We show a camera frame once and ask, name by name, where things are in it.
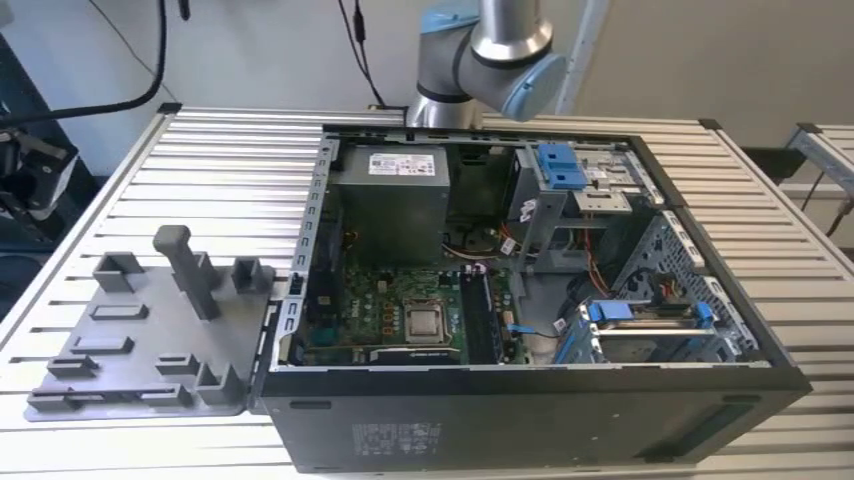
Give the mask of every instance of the gray plastic holder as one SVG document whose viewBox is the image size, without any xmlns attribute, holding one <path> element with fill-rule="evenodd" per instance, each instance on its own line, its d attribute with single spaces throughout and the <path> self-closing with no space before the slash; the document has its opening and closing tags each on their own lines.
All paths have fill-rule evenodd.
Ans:
<svg viewBox="0 0 854 480">
<path fill-rule="evenodd" d="M 142 268 L 131 253 L 101 258 L 93 272 L 101 288 L 27 397 L 27 420 L 245 409 L 273 269 L 256 258 L 212 267 L 206 254 L 189 251 L 182 226 L 161 227 L 155 239 L 171 268 Z"/>
</svg>

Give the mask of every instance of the green circuit board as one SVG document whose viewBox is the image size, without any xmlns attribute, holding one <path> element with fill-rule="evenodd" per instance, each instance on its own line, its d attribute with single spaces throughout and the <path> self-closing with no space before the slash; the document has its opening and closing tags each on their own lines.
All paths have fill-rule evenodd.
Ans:
<svg viewBox="0 0 854 480">
<path fill-rule="evenodd" d="M 441 347 L 460 352 L 466 364 L 464 312 L 458 271 L 364 269 L 348 265 L 340 299 L 338 326 L 314 328 L 308 334 L 309 365 L 358 365 L 370 350 L 389 347 Z M 493 271 L 489 289 L 496 313 L 512 311 L 506 274 Z M 438 343 L 412 344 L 404 332 L 406 305 L 430 304 L 441 311 L 444 335 Z"/>
</svg>

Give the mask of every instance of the slatted metal table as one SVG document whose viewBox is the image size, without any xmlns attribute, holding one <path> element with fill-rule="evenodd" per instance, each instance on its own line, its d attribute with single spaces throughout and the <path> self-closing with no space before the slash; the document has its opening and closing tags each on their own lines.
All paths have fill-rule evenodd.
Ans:
<svg viewBox="0 0 854 480">
<path fill-rule="evenodd" d="M 143 265 L 165 265 L 150 236 L 161 224 L 181 223 L 214 264 L 257 255 L 284 278 L 321 124 L 400 122 L 380 112 L 193 108 L 153 119 L 0 323 L 0 472 L 86 480 L 298 475 L 264 416 L 33 424 L 21 415 L 26 393 L 94 292 L 101 253 L 131 250 Z M 673 120 L 540 117 L 517 124 L 486 117 L 484 127 L 643 137 L 815 392 L 695 468 L 405 477 L 854 478 L 854 266 L 728 136 Z"/>
<path fill-rule="evenodd" d="M 854 198 L 854 126 L 797 124 L 788 142 Z"/>
</svg>

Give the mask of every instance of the gray plastic base plate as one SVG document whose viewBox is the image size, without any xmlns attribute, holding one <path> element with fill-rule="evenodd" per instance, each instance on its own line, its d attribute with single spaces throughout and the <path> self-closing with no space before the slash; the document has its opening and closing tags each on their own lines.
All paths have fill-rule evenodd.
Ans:
<svg viewBox="0 0 854 480">
<path fill-rule="evenodd" d="M 198 319 L 170 268 L 125 274 L 131 293 L 98 289 L 61 354 L 47 363 L 41 388 L 29 396 L 26 420 L 236 415 L 244 410 L 273 269 L 257 272 L 266 288 L 241 293 L 233 267 L 214 270 L 209 283 L 220 315 L 212 320 Z"/>
</svg>

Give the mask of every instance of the blue tab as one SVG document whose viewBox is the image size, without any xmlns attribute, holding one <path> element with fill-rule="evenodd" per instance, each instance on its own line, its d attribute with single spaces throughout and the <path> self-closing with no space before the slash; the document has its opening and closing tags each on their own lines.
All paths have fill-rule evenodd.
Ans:
<svg viewBox="0 0 854 480">
<path fill-rule="evenodd" d="M 711 310 L 711 307 L 705 302 L 696 302 L 693 306 L 696 310 L 696 316 L 699 317 L 696 320 L 696 328 L 708 328 L 715 321 L 715 314 Z"/>
<path fill-rule="evenodd" d="M 601 321 L 601 307 L 598 307 L 597 302 L 586 305 L 586 314 L 589 315 L 589 321 L 592 323 Z"/>
<path fill-rule="evenodd" d="M 506 325 L 506 331 L 516 333 L 536 333 L 536 330 L 533 330 L 530 327 L 516 325 L 514 323 L 512 325 Z"/>
<path fill-rule="evenodd" d="M 577 166 L 574 151 L 566 144 L 544 143 L 536 147 L 536 161 L 548 186 L 557 190 L 582 190 L 586 176 Z"/>
<path fill-rule="evenodd" d="M 631 307 L 625 302 L 598 302 L 598 308 L 601 308 L 601 316 L 608 322 L 620 322 L 635 319 Z"/>
</svg>

